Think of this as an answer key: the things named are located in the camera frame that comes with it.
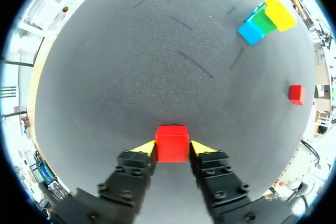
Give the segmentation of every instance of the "gray floor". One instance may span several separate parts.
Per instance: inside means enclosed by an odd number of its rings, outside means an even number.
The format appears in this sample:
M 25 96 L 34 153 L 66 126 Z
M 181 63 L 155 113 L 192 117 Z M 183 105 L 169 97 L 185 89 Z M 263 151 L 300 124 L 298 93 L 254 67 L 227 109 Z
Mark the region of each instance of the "gray floor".
M 36 102 L 37 141 L 63 182 L 96 194 L 120 151 L 179 123 L 224 150 L 259 197 L 300 141 L 315 80 L 299 17 L 254 46 L 237 33 L 262 1 L 85 1 L 51 49 Z M 305 106 L 287 98 L 297 83 Z M 188 164 L 157 167 L 137 223 L 158 218 L 209 223 Z

